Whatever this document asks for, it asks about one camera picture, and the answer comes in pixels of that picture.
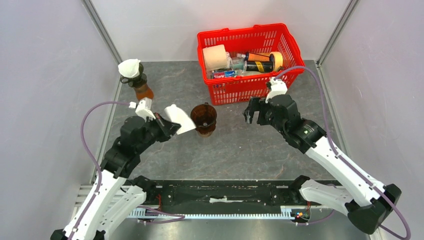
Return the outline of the green transparent dripper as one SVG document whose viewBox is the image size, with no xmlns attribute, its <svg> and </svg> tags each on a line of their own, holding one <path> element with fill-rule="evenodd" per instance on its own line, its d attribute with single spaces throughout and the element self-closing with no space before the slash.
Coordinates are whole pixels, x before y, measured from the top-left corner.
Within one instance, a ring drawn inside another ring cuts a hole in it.
<svg viewBox="0 0 424 240">
<path fill-rule="evenodd" d="M 147 83 L 147 76 L 144 74 L 144 66 L 142 63 L 138 64 L 138 69 L 124 69 L 123 67 L 118 69 L 120 73 L 119 81 L 122 84 L 127 84 L 129 87 L 139 88 Z"/>
</svg>

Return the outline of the brown transparent dripper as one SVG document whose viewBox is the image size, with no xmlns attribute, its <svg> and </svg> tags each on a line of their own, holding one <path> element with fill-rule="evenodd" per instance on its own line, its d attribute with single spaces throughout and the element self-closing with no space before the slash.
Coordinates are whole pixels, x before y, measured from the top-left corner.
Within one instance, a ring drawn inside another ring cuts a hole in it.
<svg viewBox="0 0 424 240">
<path fill-rule="evenodd" d="M 194 107 L 190 113 L 190 117 L 196 125 L 195 130 L 197 132 L 214 131 L 216 129 L 217 111 L 208 102 Z"/>
</svg>

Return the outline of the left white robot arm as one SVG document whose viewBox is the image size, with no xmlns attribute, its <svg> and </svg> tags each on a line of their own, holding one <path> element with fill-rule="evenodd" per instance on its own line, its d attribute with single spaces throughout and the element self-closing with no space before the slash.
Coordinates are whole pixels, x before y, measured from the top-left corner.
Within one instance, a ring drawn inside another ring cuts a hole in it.
<svg viewBox="0 0 424 240">
<path fill-rule="evenodd" d="M 138 205 L 152 204 L 157 198 L 154 183 L 140 177 L 127 192 L 110 206 L 115 194 L 140 163 L 140 155 L 156 142 L 166 142 L 179 135 L 191 120 L 170 116 L 168 120 L 154 113 L 154 118 L 132 116 L 124 121 L 120 136 L 105 153 L 101 172 L 73 220 L 64 228 L 55 230 L 52 240 L 108 240 L 117 227 Z"/>
</svg>

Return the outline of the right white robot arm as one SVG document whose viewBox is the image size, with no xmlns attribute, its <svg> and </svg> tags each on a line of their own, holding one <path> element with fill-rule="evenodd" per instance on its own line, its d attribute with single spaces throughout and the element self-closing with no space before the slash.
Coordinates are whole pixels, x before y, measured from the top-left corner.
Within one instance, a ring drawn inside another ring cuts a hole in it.
<svg viewBox="0 0 424 240">
<path fill-rule="evenodd" d="M 290 95 L 251 97 L 243 112 L 247 124 L 252 123 L 255 112 L 257 124 L 273 127 L 291 147 L 315 160 L 343 187 L 337 189 L 301 175 L 289 186 L 292 203 L 307 201 L 330 207 L 368 235 L 382 226 L 402 194 L 397 185 L 384 184 L 361 169 L 328 138 L 323 128 L 301 117 Z"/>
</svg>

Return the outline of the white paper coffee filter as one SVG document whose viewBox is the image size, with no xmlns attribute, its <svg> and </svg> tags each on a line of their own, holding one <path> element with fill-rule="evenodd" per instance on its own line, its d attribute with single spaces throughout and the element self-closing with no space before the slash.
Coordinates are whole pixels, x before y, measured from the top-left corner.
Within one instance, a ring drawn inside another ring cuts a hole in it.
<svg viewBox="0 0 424 240">
<path fill-rule="evenodd" d="M 118 72 L 121 76 L 128 79 L 136 78 L 140 75 L 139 59 L 127 59 L 118 64 Z"/>
</svg>

